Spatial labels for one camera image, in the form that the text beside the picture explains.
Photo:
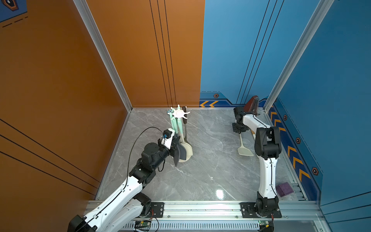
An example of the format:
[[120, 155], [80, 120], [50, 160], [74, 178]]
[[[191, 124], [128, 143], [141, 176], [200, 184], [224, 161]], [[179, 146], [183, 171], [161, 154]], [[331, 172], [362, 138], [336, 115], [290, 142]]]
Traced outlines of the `mint handle white spatula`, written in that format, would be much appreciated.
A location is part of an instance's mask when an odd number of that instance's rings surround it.
[[242, 138], [242, 134], [240, 133], [239, 134], [239, 138], [240, 138], [240, 147], [237, 149], [238, 151], [238, 154], [241, 155], [241, 156], [247, 156], [247, 157], [253, 157], [253, 152], [246, 148], [243, 144], [243, 138]]

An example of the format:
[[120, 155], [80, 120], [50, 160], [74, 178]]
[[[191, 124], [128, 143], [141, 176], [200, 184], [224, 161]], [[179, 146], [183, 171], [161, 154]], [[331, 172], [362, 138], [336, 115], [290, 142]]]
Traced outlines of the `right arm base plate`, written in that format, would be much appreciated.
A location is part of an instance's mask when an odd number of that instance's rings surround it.
[[242, 202], [240, 203], [240, 210], [243, 218], [267, 218], [273, 219], [282, 218], [280, 209], [275, 209], [273, 212], [267, 214], [259, 214], [256, 209], [255, 203]]

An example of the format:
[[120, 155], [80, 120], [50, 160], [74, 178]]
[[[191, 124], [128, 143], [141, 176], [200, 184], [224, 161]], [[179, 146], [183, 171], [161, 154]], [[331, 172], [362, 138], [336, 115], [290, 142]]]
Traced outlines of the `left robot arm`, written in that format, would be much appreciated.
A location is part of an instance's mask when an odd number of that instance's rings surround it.
[[69, 232], [118, 232], [139, 216], [147, 216], [151, 199], [142, 190], [156, 176], [156, 170], [168, 156], [174, 163], [180, 160], [179, 140], [171, 128], [163, 132], [157, 143], [144, 147], [141, 158], [126, 180], [105, 201], [85, 216], [75, 216], [68, 225]]

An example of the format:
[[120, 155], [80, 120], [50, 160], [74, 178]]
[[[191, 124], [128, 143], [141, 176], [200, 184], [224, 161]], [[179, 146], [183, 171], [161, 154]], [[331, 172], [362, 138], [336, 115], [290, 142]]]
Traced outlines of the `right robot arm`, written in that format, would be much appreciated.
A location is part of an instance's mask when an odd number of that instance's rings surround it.
[[243, 107], [233, 109], [235, 122], [232, 129], [241, 134], [252, 131], [255, 134], [254, 150], [260, 162], [260, 186], [254, 207], [254, 216], [260, 218], [281, 218], [279, 198], [276, 191], [276, 165], [282, 152], [280, 130], [270, 126]]

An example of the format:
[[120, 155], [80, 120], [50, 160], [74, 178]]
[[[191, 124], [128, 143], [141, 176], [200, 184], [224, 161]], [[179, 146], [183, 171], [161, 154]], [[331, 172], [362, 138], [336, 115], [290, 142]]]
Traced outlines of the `white utensil rack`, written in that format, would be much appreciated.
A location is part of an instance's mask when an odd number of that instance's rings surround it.
[[169, 116], [174, 116], [177, 120], [177, 124], [178, 124], [178, 129], [179, 129], [179, 133], [180, 133], [180, 136], [181, 136], [181, 145], [186, 149], [186, 161], [188, 161], [192, 155], [193, 155], [193, 148], [191, 148], [187, 143], [184, 142], [184, 124], [183, 124], [183, 115], [184, 115], [184, 112], [182, 110], [182, 108], [180, 107], [180, 105], [178, 105], [177, 108], [172, 108], [170, 110], [167, 111], [167, 114]]

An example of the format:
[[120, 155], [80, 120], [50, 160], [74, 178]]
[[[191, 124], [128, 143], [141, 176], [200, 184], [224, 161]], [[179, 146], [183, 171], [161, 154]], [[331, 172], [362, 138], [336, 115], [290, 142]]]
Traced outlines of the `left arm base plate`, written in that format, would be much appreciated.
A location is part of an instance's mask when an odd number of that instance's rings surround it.
[[152, 202], [151, 205], [147, 204], [143, 207], [142, 212], [140, 213], [140, 218], [162, 218], [164, 213], [164, 202]]

